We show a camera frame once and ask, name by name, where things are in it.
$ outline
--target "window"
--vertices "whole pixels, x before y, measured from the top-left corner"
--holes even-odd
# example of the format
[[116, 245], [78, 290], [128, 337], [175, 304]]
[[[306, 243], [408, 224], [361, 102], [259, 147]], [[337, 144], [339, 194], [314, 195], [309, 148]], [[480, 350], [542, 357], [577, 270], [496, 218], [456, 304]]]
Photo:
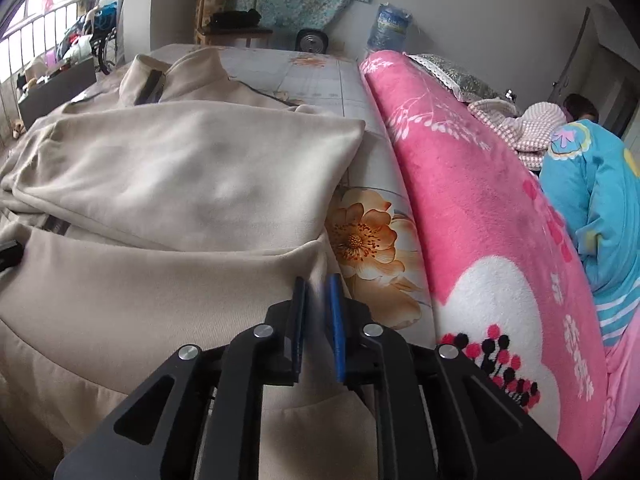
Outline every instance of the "window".
[[56, 4], [65, 0], [26, 0], [15, 13], [9, 28], [20, 25], [20, 22], [32, 16], [43, 15], [11, 36], [5, 36], [0, 42], [0, 82], [6, 81], [35, 56], [55, 47], [68, 27], [76, 20], [76, 4], [63, 7], [47, 14]]

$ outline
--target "pillow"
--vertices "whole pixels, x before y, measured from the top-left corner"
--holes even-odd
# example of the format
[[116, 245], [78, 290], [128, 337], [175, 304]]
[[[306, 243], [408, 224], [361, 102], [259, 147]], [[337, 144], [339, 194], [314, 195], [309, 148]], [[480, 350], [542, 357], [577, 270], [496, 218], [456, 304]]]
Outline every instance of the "pillow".
[[473, 103], [480, 99], [495, 99], [501, 95], [487, 83], [471, 75], [468, 70], [435, 54], [409, 55], [430, 75], [453, 92], [461, 103]]

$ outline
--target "blue pajamas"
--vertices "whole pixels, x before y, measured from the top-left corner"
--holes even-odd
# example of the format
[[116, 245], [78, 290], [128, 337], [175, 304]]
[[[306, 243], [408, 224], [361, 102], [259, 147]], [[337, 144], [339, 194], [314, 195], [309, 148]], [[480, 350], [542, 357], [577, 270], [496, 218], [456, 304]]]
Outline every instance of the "blue pajamas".
[[605, 346], [640, 304], [640, 171], [622, 141], [589, 120], [552, 136], [540, 184], [564, 216], [591, 285]]

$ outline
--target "sleeve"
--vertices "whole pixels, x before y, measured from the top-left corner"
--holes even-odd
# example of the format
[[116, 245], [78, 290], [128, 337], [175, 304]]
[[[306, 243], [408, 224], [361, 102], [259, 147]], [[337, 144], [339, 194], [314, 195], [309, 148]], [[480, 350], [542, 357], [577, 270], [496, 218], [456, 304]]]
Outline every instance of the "sleeve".
[[578, 249], [576, 233], [587, 224], [590, 194], [586, 162], [576, 138], [578, 132], [570, 128], [571, 125], [564, 126], [554, 134], [555, 140], [542, 163], [540, 186], [551, 205], [564, 217], [569, 236]]
[[640, 238], [640, 203], [635, 175], [623, 146], [598, 158], [587, 222], [578, 229], [578, 252], [591, 290], [620, 286], [633, 269]]

